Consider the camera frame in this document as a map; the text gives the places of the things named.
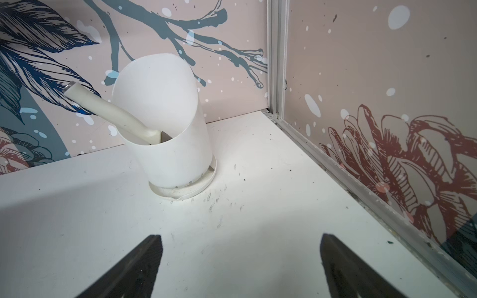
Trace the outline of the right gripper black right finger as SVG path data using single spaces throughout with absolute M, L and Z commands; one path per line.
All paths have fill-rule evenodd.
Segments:
M 332 298 L 405 298 L 335 235 L 325 233 L 320 256 Z

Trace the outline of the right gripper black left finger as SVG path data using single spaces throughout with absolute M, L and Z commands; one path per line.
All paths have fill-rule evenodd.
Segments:
M 80 298 L 149 298 L 159 271 L 163 245 L 160 235 L 149 235 L 116 263 Z

